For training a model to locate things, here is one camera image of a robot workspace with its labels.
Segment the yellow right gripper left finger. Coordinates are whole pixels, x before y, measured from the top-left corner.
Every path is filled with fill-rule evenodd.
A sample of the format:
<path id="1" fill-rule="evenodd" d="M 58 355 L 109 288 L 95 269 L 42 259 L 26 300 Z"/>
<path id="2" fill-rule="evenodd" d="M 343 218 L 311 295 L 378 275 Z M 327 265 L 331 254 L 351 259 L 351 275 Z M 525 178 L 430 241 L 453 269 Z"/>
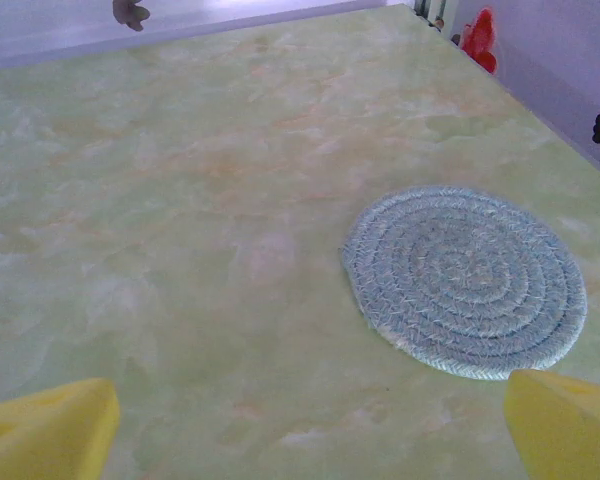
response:
<path id="1" fill-rule="evenodd" d="M 105 378 L 1 402 L 0 480 L 99 480 L 119 422 Z"/>

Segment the aluminium corner post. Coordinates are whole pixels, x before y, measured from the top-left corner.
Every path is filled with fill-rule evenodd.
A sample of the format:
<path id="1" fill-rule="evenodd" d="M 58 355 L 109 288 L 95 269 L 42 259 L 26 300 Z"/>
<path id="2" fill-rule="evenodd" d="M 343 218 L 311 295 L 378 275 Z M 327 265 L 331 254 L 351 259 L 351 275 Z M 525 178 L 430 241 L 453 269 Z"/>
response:
<path id="1" fill-rule="evenodd" d="M 426 20 L 438 31 L 442 31 L 445 26 L 444 14 L 447 0 L 414 0 L 414 11 L 417 16 Z"/>

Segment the blue woven round coaster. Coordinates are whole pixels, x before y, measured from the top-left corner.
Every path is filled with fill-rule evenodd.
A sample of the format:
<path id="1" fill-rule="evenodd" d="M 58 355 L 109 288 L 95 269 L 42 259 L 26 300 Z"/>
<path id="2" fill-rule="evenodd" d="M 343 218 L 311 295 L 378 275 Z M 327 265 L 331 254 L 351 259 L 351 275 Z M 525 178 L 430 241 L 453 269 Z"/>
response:
<path id="1" fill-rule="evenodd" d="M 420 186 L 378 199 L 351 226 L 341 260 L 372 329 L 464 378 L 547 369 L 587 317 L 581 270 L 559 237 L 472 189 Z"/>

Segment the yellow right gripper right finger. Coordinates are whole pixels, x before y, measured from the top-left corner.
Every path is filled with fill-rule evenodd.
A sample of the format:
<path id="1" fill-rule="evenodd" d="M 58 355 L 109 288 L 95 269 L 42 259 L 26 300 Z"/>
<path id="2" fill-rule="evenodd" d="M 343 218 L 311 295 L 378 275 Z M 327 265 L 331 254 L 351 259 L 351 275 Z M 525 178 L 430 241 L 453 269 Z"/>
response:
<path id="1" fill-rule="evenodd" d="M 600 385 L 516 370 L 504 416 L 530 480 L 600 480 Z"/>

